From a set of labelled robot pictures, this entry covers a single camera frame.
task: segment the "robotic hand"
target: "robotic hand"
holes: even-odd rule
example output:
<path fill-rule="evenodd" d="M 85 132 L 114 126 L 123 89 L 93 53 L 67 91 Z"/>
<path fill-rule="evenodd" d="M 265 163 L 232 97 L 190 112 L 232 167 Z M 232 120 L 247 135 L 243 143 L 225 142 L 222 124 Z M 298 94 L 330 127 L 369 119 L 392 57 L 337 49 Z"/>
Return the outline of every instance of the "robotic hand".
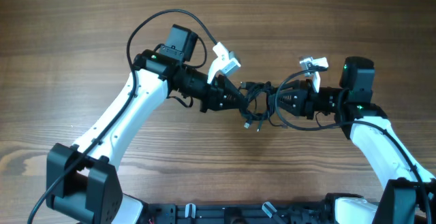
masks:
<path fill-rule="evenodd" d="M 177 25 L 172 27 L 165 44 L 155 50 L 145 50 L 131 61 L 129 47 L 133 36 L 148 21 L 168 12 L 193 17 L 214 42 L 217 58 L 208 75 L 185 63 L 190 60 L 197 39 L 206 50 L 204 42 L 193 31 Z M 72 146 L 56 144 L 48 153 L 47 192 L 33 209 L 29 223 L 44 200 L 49 208 L 92 224 L 413 223 L 416 205 L 431 223 L 431 214 L 436 209 L 434 175 L 412 157 L 395 136 L 383 110 L 371 103 L 375 75 L 372 61 L 348 57 L 341 88 L 320 87 L 318 73 L 327 70 L 327 60 L 311 57 L 303 58 L 300 61 L 303 70 L 285 79 L 277 88 L 269 82 L 244 82 L 236 88 L 228 76 L 240 67 L 240 61 L 213 38 L 198 18 L 184 10 L 166 10 L 145 20 L 129 38 L 127 58 L 130 77 L 102 117 Z M 301 74 L 313 79 L 290 82 Z M 240 90 L 247 90 L 246 95 Z M 247 119 L 245 127 L 259 121 L 258 131 L 263 121 L 271 123 L 270 117 L 275 112 L 283 122 L 275 126 L 307 131 L 342 128 L 345 137 L 364 153 L 385 188 L 379 205 L 348 193 L 329 193 L 316 203 L 280 206 L 270 202 L 259 206 L 147 204 L 123 194 L 116 174 L 121 159 L 142 124 L 172 91 L 191 97 L 190 106 L 192 97 L 200 100 L 201 112 L 238 109 Z M 249 111 L 250 102 L 262 92 L 267 94 L 266 111 Z M 284 119 L 280 108 L 308 119 L 313 119 L 315 112 L 334 113 L 335 123 L 297 127 Z M 88 176 L 78 173 L 84 168 L 89 169 Z"/>

